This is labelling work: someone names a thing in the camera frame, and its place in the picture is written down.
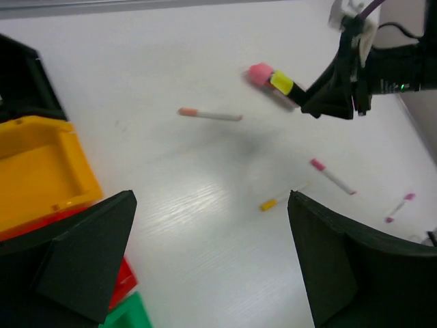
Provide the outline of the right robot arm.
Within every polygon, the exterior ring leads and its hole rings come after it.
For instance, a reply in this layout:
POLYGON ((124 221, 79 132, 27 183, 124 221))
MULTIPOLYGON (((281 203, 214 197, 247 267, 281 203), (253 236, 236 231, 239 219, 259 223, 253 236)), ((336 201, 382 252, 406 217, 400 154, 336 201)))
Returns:
POLYGON ((436 2, 426 1, 424 32, 417 43, 378 48, 373 40, 380 25, 368 5, 335 1, 329 23, 341 32, 339 47, 327 69, 306 91, 303 113, 351 120, 366 115, 374 95, 436 89, 436 2))

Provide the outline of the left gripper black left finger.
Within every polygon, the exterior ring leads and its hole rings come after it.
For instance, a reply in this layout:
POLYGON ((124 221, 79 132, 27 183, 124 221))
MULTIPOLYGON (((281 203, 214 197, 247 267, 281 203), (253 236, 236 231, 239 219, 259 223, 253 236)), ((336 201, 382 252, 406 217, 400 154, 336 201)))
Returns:
POLYGON ((2 327, 98 327, 137 207, 131 190, 1 242, 2 327))

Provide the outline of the white pen pink cap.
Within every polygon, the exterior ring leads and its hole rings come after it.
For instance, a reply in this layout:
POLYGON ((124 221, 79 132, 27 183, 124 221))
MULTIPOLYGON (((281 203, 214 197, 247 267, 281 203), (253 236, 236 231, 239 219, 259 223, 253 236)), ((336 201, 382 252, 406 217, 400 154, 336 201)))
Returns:
POLYGON ((329 171, 326 166, 317 159, 311 159, 310 164, 319 172, 321 172, 327 179, 333 182, 337 187, 339 187, 342 191, 347 193, 348 195, 355 195, 356 190, 348 186, 342 179, 337 177, 331 171, 329 171))

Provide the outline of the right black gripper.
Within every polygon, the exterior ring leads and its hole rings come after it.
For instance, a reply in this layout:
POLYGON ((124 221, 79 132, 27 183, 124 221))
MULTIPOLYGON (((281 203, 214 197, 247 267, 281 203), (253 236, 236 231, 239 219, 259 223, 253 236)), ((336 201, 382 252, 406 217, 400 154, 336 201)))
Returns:
POLYGON ((332 62, 306 91, 302 113, 344 120, 354 109, 365 115, 374 95, 417 92, 423 84, 423 47, 418 44, 372 50, 365 62, 358 51, 361 20, 344 20, 332 62), (353 82, 356 78, 353 108, 353 82))

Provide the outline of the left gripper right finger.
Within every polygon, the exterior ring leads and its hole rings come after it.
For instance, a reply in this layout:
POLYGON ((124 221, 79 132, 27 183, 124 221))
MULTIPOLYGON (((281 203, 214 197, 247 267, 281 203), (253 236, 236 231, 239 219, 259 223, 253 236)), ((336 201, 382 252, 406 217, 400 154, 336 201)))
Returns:
POLYGON ((436 248, 293 191, 288 217, 316 327, 435 327, 436 248))

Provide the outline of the white pen purple cap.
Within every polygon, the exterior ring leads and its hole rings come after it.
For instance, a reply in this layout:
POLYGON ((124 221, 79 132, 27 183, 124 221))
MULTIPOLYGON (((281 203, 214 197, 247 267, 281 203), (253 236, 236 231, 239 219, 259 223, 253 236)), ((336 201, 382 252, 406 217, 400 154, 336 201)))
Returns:
POLYGON ((416 194, 415 193, 408 193, 406 194, 397 204, 394 206, 385 217, 386 223, 392 223, 394 222, 396 214, 408 203, 415 199, 416 194))

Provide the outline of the yellow black highlighter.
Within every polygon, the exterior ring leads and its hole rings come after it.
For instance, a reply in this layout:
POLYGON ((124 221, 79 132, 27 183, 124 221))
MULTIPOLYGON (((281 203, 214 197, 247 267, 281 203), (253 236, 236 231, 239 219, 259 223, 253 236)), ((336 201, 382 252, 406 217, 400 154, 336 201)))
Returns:
POLYGON ((279 70, 275 70, 271 74, 270 84, 282 95, 292 100, 300 107, 303 106, 307 101, 306 91, 279 70))

